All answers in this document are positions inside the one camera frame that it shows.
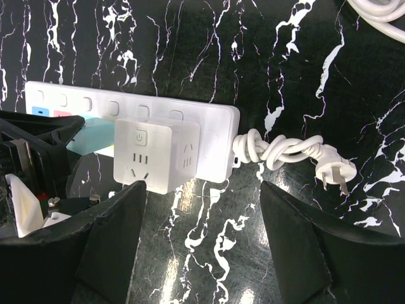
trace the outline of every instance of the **coiled cord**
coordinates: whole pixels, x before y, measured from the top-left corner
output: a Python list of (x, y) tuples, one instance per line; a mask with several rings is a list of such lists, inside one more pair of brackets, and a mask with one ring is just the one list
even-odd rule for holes
[(284, 163), (296, 163), (308, 157), (319, 160), (323, 154), (322, 143), (323, 138), (319, 135), (304, 141), (279, 135), (269, 144), (261, 138), (259, 131), (251, 129), (247, 134), (235, 137), (232, 149), (242, 163), (262, 160), (270, 170), (277, 170)]
[(405, 31), (389, 24), (405, 15), (405, 0), (347, 0), (353, 9), (372, 27), (385, 35), (405, 43)]

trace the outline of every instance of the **cable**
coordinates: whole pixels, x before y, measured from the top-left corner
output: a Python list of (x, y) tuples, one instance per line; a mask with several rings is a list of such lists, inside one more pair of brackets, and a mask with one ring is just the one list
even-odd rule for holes
[(315, 175), (323, 181), (324, 188), (327, 188), (327, 184), (340, 184), (342, 193), (346, 195), (349, 194), (346, 182), (357, 174), (356, 166), (341, 157), (336, 148), (323, 144), (323, 138), (319, 135), (304, 141), (279, 135), (268, 143), (261, 138), (259, 131), (251, 129), (247, 134), (235, 137), (232, 149), (242, 163), (262, 160), (270, 170), (277, 170), (284, 163), (296, 163), (311, 157), (318, 162)]
[(389, 22), (405, 15), (405, 0), (391, 0), (384, 4), (370, 0), (347, 0), (353, 9), (372, 27), (381, 33), (405, 43), (405, 31), (389, 24)]

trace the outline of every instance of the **plug prong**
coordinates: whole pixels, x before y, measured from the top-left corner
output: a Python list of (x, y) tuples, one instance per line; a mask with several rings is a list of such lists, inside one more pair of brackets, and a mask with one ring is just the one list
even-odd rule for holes
[(340, 194), (349, 195), (346, 181), (341, 176), (339, 167), (332, 167), (332, 178), (336, 184), (340, 185)]
[(328, 184), (327, 184), (327, 176), (325, 173), (322, 173), (322, 183), (323, 183), (323, 188), (325, 191), (328, 190)]

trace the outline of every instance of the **power button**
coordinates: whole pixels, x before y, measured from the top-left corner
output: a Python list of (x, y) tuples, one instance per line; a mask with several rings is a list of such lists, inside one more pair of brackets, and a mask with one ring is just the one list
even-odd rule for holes
[(146, 146), (147, 132), (142, 130), (135, 130), (135, 144), (138, 146)]

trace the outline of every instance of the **black marble surface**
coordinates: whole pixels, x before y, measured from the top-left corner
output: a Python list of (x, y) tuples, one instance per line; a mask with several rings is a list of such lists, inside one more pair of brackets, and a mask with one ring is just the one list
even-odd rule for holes
[[(325, 192), (309, 160), (149, 193), (129, 303), (281, 303), (262, 180), (355, 225), (403, 234), (405, 46), (346, 2), (2, 0), (0, 27), (3, 110), (25, 111), (27, 80), (235, 105), (240, 133), (321, 134), (359, 170), (348, 197)], [(70, 196), (122, 189), (112, 159), (91, 154), (80, 166)]]

